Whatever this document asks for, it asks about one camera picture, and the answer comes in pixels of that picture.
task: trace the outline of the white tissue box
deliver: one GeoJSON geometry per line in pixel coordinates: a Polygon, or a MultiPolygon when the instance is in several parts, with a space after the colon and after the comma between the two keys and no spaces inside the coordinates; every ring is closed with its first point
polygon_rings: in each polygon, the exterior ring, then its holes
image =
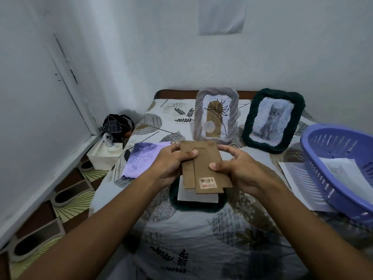
{"type": "Polygon", "coordinates": [[[109,171],[118,161],[123,153],[123,143],[114,143],[114,146],[107,147],[102,139],[88,151],[87,156],[96,170],[109,171]]]}

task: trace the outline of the cat picture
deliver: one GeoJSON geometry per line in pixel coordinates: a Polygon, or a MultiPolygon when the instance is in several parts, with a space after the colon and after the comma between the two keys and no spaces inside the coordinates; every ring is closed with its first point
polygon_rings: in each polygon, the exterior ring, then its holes
{"type": "Polygon", "coordinates": [[[278,124],[284,111],[285,107],[276,108],[274,105],[272,105],[271,109],[269,110],[269,115],[266,123],[256,135],[264,140],[274,139],[277,135],[278,124]]]}

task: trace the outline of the black bag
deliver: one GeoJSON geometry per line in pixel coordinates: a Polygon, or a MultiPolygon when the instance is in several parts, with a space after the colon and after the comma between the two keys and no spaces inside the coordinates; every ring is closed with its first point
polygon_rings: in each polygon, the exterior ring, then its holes
{"type": "Polygon", "coordinates": [[[100,128],[100,132],[101,136],[103,136],[105,132],[110,133],[114,138],[114,142],[121,143],[123,142],[122,139],[124,135],[129,131],[133,131],[134,127],[135,124],[130,117],[126,115],[110,114],[106,117],[102,128],[100,128]],[[132,127],[130,127],[127,119],[131,121],[132,127]]]}

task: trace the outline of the left hand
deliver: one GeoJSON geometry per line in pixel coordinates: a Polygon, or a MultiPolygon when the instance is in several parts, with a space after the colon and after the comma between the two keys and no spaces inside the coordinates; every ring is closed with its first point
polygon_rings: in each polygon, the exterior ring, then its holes
{"type": "Polygon", "coordinates": [[[182,152],[180,144],[172,144],[162,148],[157,158],[146,171],[156,179],[156,183],[162,188],[169,186],[181,175],[181,162],[193,159],[198,151],[182,152]]]}

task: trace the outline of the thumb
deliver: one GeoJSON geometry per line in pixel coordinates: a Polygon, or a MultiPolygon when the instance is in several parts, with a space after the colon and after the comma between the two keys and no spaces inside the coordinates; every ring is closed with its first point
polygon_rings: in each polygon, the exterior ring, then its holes
{"type": "Polygon", "coordinates": [[[216,163],[210,163],[209,167],[213,171],[231,172],[233,171],[233,160],[223,160],[216,163]]]}
{"type": "Polygon", "coordinates": [[[182,162],[184,160],[190,160],[190,159],[193,159],[197,156],[198,154],[198,150],[193,150],[193,151],[188,151],[188,152],[174,152],[174,153],[177,153],[177,157],[176,157],[176,160],[182,162]]]}

